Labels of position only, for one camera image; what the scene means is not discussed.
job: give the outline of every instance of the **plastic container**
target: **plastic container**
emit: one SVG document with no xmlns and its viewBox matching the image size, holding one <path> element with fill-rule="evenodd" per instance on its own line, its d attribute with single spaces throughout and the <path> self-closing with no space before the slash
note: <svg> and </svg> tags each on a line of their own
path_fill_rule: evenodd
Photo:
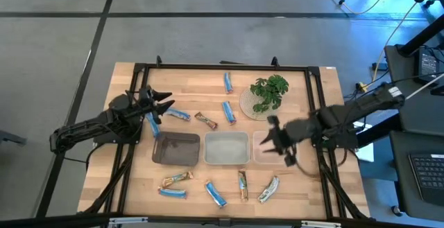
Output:
<svg viewBox="0 0 444 228">
<path fill-rule="evenodd" d="M 280 156 L 276 152 L 264 152 L 275 146 L 273 141 L 268 141 L 262 145 L 260 143 L 266 138 L 268 131 L 256 131 L 253 133 L 253 159 L 261 164 L 285 165 L 285 156 Z"/>
<path fill-rule="evenodd" d="M 211 165 L 242 165 L 250 161 L 250 142 L 245 132 L 208 132 L 203 158 Z"/>
<path fill-rule="evenodd" d="M 154 143 L 152 159 L 165 165 L 195 166 L 199 149 L 200 137 L 197 134 L 160 132 Z"/>
</svg>

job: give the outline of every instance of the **wooden tabletop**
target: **wooden tabletop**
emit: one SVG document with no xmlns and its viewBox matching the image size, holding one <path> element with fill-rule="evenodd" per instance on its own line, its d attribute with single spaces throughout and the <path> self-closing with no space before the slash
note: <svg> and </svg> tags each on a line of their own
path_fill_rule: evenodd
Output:
<svg viewBox="0 0 444 228">
<path fill-rule="evenodd" d="M 111 78 L 110 88 L 105 101 L 108 103 L 124 90 L 129 89 L 134 63 L 118 62 Z M 151 160 L 154 138 L 148 123 L 143 126 L 142 137 L 135 148 L 135 157 L 131 169 L 125 214 L 143 216 L 188 216 L 188 217 L 232 217 L 232 218 L 289 218 L 323 219 L 325 207 L 321 182 L 318 177 L 308 177 L 295 166 L 287 168 L 284 164 L 260 164 L 253 159 L 253 133 L 269 129 L 266 121 L 249 119 L 239 106 L 239 96 L 254 83 L 256 78 L 267 78 L 273 74 L 283 76 L 289 82 L 289 91 L 283 96 L 282 106 L 278 110 L 281 123 L 296 118 L 306 118 L 309 112 L 307 89 L 304 74 L 297 71 L 230 71 L 234 88 L 232 94 L 225 94 L 223 86 L 224 70 L 200 69 L 150 69 L 148 83 L 156 91 L 172 92 L 166 100 L 174 99 L 173 107 L 189 113 L 190 122 L 173 116 L 163 116 L 160 129 L 170 132 L 187 132 L 200 136 L 199 161 L 193 168 L 185 166 L 167 166 Z M 321 67 L 321 80 L 327 105 L 343 104 L 341 88 L 336 69 Z M 316 83 L 312 78 L 314 92 Z M 223 113 L 222 102 L 230 101 L 237 123 L 229 125 Z M 316 107 L 319 106 L 315 94 Z M 194 118 L 201 112 L 216 121 L 216 131 L 247 132 L 250 140 L 250 161 L 240 166 L 214 166 L 203 160 L 203 141 L 210 128 Z M 89 207 L 104 189 L 110 179 L 116 145 L 107 144 L 99 148 L 92 156 L 86 175 L 78 210 Z M 311 173 L 318 173 L 317 158 L 311 142 L 305 140 L 298 144 L 300 165 Z M 343 151 L 336 151 L 336 160 L 341 161 Z M 237 171 L 246 170 L 249 201 L 242 202 L 239 192 Z M 187 191 L 187 199 L 169 198 L 159 195 L 157 187 L 164 177 L 192 170 L 194 179 L 178 182 L 172 188 Z M 369 215 L 366 196 L 359 174 L 357 160 L 348 156 L 344 165 L 339 167 L 341 185 L 352 201 L 366 215 Z M 275 194 L 264 204 L 257 197 L 276 175 L 280 185 Z M 220 209 L 206 192 L 204 183 L 212 180 L 219 193 L 228 204 Z M 119 187 L 113 198 L 113 210 L 117 208 Z M 338 215 L 334 189 L 330 185 L 334 214 Z"/>
</svg>

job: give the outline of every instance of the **dark plastic tray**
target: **dark plastic tray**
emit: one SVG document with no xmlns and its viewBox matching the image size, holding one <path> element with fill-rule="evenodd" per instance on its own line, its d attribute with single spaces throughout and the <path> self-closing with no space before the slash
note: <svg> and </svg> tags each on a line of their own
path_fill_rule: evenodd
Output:
<svg viewBox="0 0 444 228">
<path fill-rule="evenodd" d="M 195 166 L 199 159 L 197 134 L 161 132 L 154 143 L 153 161 L 165 165 Z"/>
</svg>

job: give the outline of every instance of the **blue wrapper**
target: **blue wrapper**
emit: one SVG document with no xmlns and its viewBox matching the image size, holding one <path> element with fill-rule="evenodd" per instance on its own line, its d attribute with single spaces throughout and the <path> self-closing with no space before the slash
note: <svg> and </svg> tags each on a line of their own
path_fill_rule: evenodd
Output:
<svg viewBox="0 0 444 228">
<path fill-rule="evenodd" d="M 222 196 L 219 194 L 219 192 L 214 188 L 213 183 L 211 181 L 207 181 L 205 183 L 205 189 L 207 189 L 207 192 L 212 196 L 213 200 L 216 202 L 219 207 L 224 207 L 227 202 L 222 198 Z"/>
<path fill-rule="evenodd" d="M 156 122 L 154 122 L 153 114 L 152 113 L 145 114 L 145 117 L 150 123 L 151 130 L 153 131 L 153 136 L 158 137 L 160 134 L 160 128 L 159 125 Z"/>
<path fill-rule="evenodd" d="M 159 194 L 168 197 L 174 198 L 186 198 L 187 192 L 185 190 L 172 190 L 172 189 L 163 189 L 162 187 L 158 188 Z"/>
<path fill-rule="evenodd" d="M 231 94 L 233 92 L 233 87 L 231 86 L 230 72 L 225 72 L 225 74 L 223 74 L 223 83 L 225 84 L 225 93 Z"/>
<path fill-rule="evenodd" d="M 225 112 L 225 116 L 228 119 L 228 122 L 230 125 L 233 125 L 236 123 L 236 117 L 234 117 L 233 111 L 231 110 L 230 102 L 226 101 L 222 103 L 223 111 Z"/>
<path fill-rule="evenodd" d="M 172 108 L 172 107 L 170 107 L 170 108 L 165 112 L 165 114 L 169 114 L 169 115 L 172 115 L 172 116 L 174 116 L 174 117 L 177 117 L 177 118 L 180 118 L 180 119 L 184 119 L 184 120 L 186 120 L 186 121 L 191 120 L 191 116 L 190 116 L 189 114 L 187 114 L 187 113 L 185 113 L 185 112 L 182 112 L 182 111 L 179 111 L 179 110 L 177 110 L 177 109 L 174 109 L 174 108 Z"/>
</svg>

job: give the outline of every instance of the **gold wrapper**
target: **gold wrapper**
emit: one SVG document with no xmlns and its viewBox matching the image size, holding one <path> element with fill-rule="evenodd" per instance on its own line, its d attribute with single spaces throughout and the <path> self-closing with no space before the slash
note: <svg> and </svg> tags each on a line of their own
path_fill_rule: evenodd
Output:
<svg viewBox="0 0 444 228">
<path fill-rule="evenodd" d="M 212 120 L 208 119 L 207 117 L 203 116 L 203 114 L 201 114 L 200 112 L 197 113 L 194 117 L 196 117 L 199 121 L 203 121 L 212 129 L 217 128 L 217 123 L 215 123 Z"/>
<path fill-rule="evenodd" d="M 174 182 L 178 182 L 180 180 L 186 180 L 186 179 L 192 179 L 193 173 L 191 171 L 188 171 L 186 173 L 181 173 L 179 175 L 174 175 L 172 177 L 166 177 L 162 181 L 162 187 L 167 187 L 172 185 Z"/>
<path fill-rule="evenodd" d="M 245 171 L 239 171 L 239 188 L 241 189 L 241 200 L 248 200 L 247 176 Z"/>
</svg>

